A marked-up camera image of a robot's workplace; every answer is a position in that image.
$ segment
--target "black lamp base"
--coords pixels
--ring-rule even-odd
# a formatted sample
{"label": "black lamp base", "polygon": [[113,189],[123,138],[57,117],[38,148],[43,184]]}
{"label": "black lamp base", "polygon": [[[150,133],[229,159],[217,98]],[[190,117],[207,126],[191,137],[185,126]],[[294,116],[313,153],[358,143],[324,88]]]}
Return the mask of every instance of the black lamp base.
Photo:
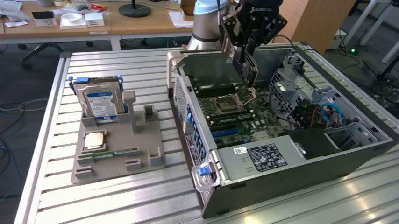
{"label": "black lamp base", "polygon": [[145,17],[151,14],[151,9],[145,5],[138,5],[137,8],[134,8],[133,4],[123,5],[119,7],[119,12],[122,15],[126,15],[129,17]]}

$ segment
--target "chair wheel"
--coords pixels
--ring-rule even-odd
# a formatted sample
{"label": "chair wheel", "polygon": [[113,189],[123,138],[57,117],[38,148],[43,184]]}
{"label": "chair wheel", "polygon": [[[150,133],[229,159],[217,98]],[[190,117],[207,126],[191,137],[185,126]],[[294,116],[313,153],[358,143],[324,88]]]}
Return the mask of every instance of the chair wheel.
{"label": "chair wheel", "polygon": [[19,49],[22,49],[22,50],[26,50],[27,49],[27,46],[26,46],[26,44],[18,44],[18,47],[19,47]]}
{"label": "chair wheel", "polygon": [[33,65],[31,64],[29,64],[29,63],[23,63],[23,69],[25,70],[31,70],[33,69]]}
{"label": "chair wheel", "polygon": [[93,47],[95,44],[94,44],[94,42],[87,41],[87,42],[86,42],[86,45],[87,45],[89,47]]}
{"label": "chair wheel", "polygon": [[147,40],[142,40],[142,41],[141,41],[141,44],[142,44],[143,46],[149,46]]}

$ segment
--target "green circuit board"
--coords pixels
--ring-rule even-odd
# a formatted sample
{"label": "green circuit board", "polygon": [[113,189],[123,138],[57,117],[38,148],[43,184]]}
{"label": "green circuit board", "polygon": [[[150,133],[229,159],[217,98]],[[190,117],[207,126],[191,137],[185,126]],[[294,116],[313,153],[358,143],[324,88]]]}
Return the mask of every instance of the green circuit board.
{"label": "green circuit board", "polygon": [[227,90],[225,86],[221,91],[214,87],[197,94],[218,148],[275,138],[285,131],[265,92],[237,86]]}

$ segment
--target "barcode label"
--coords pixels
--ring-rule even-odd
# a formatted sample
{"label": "barcode label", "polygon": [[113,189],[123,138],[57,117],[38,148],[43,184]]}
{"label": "barcode label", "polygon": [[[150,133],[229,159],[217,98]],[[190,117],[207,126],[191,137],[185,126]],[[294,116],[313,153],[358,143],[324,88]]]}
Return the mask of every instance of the barcode label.
{"label": "barcode label", "polygon": [[247,153],[247,147],[241,147],[241,148],[235,148],[235,154],[242,154],[242,153]]}

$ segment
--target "slotted metal table surface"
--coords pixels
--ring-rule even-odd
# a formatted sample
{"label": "slotted metal table surface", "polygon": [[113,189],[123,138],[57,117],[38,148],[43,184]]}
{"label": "slotted metal table surface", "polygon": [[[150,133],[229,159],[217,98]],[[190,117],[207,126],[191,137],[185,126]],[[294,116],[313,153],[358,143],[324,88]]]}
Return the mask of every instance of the slotted metal table surface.
{"label": "slotted metal table surface", "polygon": [[[167,97],[167,53],[181,49],[146,49],[74,53],[62,58],[38,138],[27,184],[19,205],[21,223],[266,224],[399,222],[399,150],[368,162],[345,178],[278,197],[225,216],[202,219],[201,204]],[[309,51],[358,99],[398,131],[398,120]],[[326,85],[308,67],[306,75]],[[123,75],[125,89],[135,89],[135,109],[159,110],[167,168],[111,180],[71,183],[82,107],[67,84],[69,76]]]}

